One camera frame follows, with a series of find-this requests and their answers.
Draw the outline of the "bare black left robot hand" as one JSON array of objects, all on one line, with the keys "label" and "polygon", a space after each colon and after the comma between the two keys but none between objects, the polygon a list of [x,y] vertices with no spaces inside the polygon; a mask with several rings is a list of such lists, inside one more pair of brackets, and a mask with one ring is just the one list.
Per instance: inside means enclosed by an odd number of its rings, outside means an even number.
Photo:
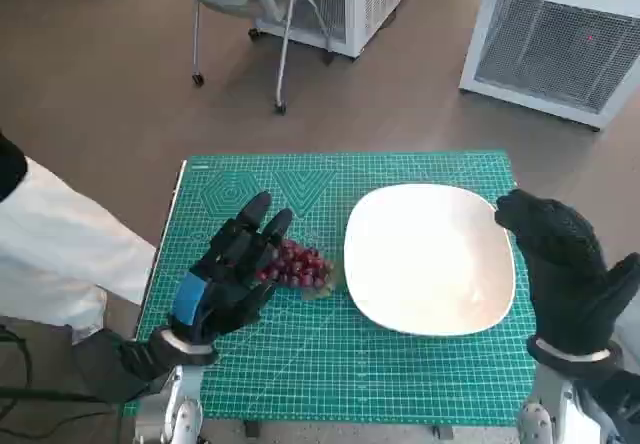
[{"label": "bare black left robot hand", "polygon": [[178,339],[191,345],[210,344],[259,317],[259,309],[273,294],[273,279],[262,274],[276,258],[293,219],[291,209],[285,208],[263,224],[270,206],[266,191],[251,198],[189,268],[168,318]]}]

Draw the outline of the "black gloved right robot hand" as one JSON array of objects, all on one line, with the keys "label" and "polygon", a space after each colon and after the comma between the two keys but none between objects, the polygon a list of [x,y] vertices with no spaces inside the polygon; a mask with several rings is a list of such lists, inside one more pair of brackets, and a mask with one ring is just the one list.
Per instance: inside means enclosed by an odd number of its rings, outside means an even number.
[{"label": "black gloved right robot hand", "polygon": [[639,290],[639,254],[609,268],[592,225],[572,207],[515,189],[497,199],[527,267],[536,337],[570,356],[603,351]]}]

